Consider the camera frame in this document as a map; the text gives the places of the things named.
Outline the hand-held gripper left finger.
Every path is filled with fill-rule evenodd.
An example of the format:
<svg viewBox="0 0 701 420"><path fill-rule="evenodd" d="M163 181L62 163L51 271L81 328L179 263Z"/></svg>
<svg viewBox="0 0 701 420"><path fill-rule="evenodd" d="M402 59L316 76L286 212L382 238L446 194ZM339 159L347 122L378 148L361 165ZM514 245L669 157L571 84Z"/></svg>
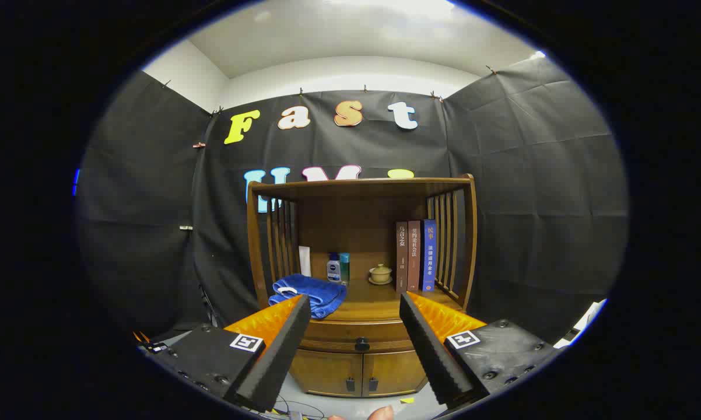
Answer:
<svg viewBox="0 0 701 420"><path fill-rule="evenodd" d="M310 319L310 298L297 295L225 328L200 324L171 344L138 337L138 349L209 398L265 412L274 408Z"/></svg>

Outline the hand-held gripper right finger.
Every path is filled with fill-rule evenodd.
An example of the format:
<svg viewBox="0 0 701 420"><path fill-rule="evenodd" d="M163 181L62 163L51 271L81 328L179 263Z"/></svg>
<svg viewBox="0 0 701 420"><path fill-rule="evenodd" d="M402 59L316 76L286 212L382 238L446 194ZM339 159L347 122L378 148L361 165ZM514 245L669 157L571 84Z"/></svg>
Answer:
<svg viewBox="0 0 701 420"><path fill-rule="evenodd" d="M439 404L459 409L525 381L560 353L508 319L479 321L404 292L399 317Z"/></svg>

